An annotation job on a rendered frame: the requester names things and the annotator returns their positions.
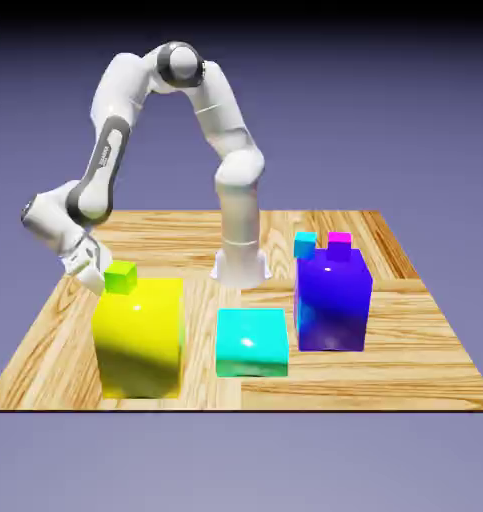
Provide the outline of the large blue box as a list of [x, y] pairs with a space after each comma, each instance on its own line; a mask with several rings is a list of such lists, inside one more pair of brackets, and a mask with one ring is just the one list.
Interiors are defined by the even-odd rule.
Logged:
[[373, 278], [361, 251], [332, 256], [317, 248], [296, 262], [294, 324], [302, 352], [361, 352], [365, 346]]

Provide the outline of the small cyan cube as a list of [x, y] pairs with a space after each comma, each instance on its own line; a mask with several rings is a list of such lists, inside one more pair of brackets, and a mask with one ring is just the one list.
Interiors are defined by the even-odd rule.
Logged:
[[293, 256], [296, 259], [313, 259], [316, 249], [316, 241], [316, 232], [297, 232], [294, 237]]

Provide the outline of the large cyan box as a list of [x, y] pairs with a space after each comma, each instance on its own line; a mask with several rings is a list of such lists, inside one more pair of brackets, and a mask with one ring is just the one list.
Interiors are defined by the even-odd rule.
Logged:
[[222, 308], [217, 314], [218, 377], [286, 377], [289, 342], [281, 308]]

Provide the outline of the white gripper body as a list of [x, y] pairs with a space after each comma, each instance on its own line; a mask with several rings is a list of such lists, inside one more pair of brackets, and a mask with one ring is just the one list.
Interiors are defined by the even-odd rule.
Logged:
[[113, 262], [111, 251], [90, 235], [61, 257], [65, 272], [76, 277], [88, 290], [101, 295], [105, 289], [104, 274]]

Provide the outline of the large yellow box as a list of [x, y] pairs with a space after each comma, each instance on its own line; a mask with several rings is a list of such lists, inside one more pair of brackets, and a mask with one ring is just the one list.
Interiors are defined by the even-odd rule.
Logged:
[[92, 335], [104, 398], [176, 398], [185, 347], [183, 280], [146, 278], [128, 294], [104, 292]]

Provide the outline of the small green cube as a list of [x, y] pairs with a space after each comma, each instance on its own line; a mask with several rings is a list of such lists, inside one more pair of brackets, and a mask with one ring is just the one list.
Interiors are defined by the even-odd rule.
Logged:
[[137, 286], [137, 266], [133, 262], [114, 260], [104, 272], [105, 290], [112, 294], [130, 294]]

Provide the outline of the small magenta cube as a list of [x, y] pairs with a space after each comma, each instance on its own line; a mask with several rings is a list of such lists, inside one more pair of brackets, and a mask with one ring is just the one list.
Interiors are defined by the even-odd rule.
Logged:
[[352, 237], [350, 232], [329, 232], [327, 256], [330, 260], [345, 262], [351, 257]]

